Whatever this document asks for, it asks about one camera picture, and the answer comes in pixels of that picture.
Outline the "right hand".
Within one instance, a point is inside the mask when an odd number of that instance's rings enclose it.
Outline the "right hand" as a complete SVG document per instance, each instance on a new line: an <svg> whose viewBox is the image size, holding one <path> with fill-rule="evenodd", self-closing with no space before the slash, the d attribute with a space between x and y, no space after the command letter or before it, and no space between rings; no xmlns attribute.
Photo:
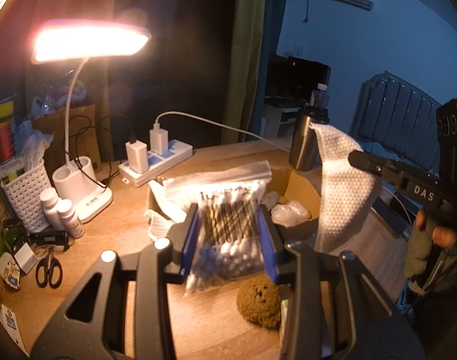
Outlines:
<svg viewBox="0 0 457 360"><path fill-rule="evenodd" d="M416 227L419 230L425 229L426 213L424 209L420 209L416 216ZM452 247L457 240L457 234L450 228L437 226L432 233L433 243L443 249Z"/></svg>

